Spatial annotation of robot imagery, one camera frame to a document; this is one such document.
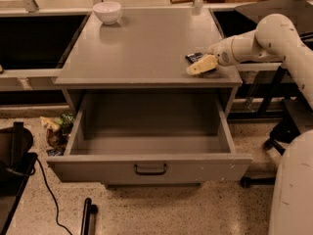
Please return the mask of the white rounded gripper body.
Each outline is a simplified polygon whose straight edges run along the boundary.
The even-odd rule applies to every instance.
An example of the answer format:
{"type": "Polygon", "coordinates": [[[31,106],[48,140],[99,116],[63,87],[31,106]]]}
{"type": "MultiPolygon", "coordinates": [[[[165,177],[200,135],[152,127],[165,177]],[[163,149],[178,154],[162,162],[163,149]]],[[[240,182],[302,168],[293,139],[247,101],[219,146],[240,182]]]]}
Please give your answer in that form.
{"type": "Polygon", "coordinates": [[[214,55],[217,58],[218,64],[223,67],[236,65],[238,61],[234,56],[232,44],[232,39],[223,39],[220,42],[211,45],[208,48],[208,52],[214,55]]]}

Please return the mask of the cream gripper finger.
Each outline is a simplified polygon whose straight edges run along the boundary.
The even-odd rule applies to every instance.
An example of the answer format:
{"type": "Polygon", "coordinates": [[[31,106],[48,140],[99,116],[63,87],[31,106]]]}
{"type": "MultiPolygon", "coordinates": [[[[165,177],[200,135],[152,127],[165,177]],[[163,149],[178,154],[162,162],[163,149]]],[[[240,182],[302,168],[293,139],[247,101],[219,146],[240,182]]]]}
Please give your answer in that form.
{"type": "Polygon", "coordinates": [[[186,72],[190,75],[198,75],[207,71],[213,71],[217,67],[217,58],[211,54],[203,55],[196,63],[190,64],[186,72]]]}

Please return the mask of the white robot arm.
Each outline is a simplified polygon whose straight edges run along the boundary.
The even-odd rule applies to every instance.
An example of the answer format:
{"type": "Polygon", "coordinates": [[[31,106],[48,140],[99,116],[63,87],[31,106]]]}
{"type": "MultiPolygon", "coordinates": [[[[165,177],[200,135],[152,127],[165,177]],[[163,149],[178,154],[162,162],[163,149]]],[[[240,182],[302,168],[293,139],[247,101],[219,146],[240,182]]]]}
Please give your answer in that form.
{"type": "MultiPolygon", "coordinates": [[[[300,39],[292,21],[281,14],[263,18],[255,30],[211,45],[187,67],[197,75],[245,61],[280,62],[313,108],[313,52],[300,39]]],[[[268,235],[313,235],[313,130],[294,138],[279,163],[268,235]]]]}

